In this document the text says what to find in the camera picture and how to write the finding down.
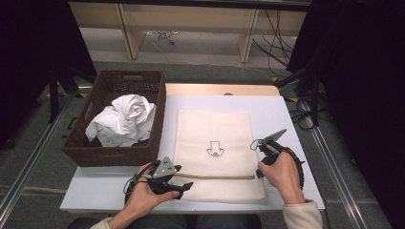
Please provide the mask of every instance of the wicker basket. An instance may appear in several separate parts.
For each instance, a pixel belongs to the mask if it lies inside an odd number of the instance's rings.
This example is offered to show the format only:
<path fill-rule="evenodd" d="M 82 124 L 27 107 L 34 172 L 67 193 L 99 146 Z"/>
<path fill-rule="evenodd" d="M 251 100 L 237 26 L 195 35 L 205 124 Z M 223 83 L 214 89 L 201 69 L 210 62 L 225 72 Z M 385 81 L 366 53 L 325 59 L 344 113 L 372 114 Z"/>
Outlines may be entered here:
<path fill-rule="evenodd" d="M 125 94 L 139 94 L 156 104 L 150 138 L 132 147 L 102 147 L 98 140 L 90 143 L 85 135 L 89 123 L 114 99 Z M 159 153 L 165 102 L 162 71 L 103 71 L 96 79 L 62 151 L 81 167 L 136 166 L 155 161 Z"/>

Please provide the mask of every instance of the drawing on towel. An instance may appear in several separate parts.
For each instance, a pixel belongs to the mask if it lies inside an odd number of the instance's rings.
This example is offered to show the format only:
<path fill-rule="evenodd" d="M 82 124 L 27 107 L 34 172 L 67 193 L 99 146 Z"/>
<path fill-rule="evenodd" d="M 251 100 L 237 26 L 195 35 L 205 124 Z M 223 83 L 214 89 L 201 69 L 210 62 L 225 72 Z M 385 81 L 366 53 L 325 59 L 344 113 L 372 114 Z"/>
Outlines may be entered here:
<path fill-rule="evenodd" d="M 210 141 L 211 148 L 206 149 L 209 155 L 211 156 L 221 156 L 224 154 L 224 149 L 220 146 L 220 141 Z"/>

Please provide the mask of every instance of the wooden cabinet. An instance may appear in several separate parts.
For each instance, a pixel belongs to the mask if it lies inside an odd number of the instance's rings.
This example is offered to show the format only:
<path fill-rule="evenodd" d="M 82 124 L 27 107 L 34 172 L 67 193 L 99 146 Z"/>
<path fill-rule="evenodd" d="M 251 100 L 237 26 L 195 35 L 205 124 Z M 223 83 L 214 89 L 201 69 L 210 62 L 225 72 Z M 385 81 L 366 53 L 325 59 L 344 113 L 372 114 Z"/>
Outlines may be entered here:
<path fill-rule="evenodd" d="M 79 27 L 120 29 L 129 58 L 137 58 L 147 31 L 197 31 L 237 35 L 241 61 L 246 63 L 253 34 L 273 34 L 276 10 L 224 9 L 132 4 L 70 3 Z M 297 36 L 306 13 L 282 11 L 282 35 Z"/>

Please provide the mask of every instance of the crumpled white cloth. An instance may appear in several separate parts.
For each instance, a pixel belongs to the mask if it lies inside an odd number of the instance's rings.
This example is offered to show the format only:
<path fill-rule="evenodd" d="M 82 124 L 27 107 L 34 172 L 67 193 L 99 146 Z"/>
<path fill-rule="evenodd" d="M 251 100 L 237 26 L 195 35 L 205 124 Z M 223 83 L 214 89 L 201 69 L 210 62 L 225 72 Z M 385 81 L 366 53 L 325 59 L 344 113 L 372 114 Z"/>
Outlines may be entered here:
<path fill-rule="evenodd" d="M 90 122 L 86 136 L 95 137 L 103 147 L 130 147 L 150 137 L 156 106 L 138 94 L 127 94 L 113 100 Z"/>
<path fill-rule="evenodd" d="M 175 176 L 171 181 L 175 185 L 194 182 L 181 199 L 234 201 L 265 198 L 263 180 L 255 176 L 258 158 L 250 149 L 252 141 L 248 112 L 179 110 L 173 161 L 181 165 L 177 176 L 193 177 Z"/>

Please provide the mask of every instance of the white sleeve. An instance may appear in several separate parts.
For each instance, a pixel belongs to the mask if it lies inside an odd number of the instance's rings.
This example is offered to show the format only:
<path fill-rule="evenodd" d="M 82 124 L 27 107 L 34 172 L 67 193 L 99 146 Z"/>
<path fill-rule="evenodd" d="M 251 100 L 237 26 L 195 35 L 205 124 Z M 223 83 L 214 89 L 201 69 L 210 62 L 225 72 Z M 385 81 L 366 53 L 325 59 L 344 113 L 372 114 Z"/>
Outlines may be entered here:
<path fill-rule="evenodd" d="M 111 229 L 110 225 L 108 224 L 108 220 L 112 218 L 106 218 L 100 221 L 98 224 L 93 225 L 90 229 Z"/>
<path fill-rule="evenodd" d="M 322 217 L 318 205 L 313 200 L 302 204 L 285 204 L 283 215 L 289 229 L 322 228 Z"/>

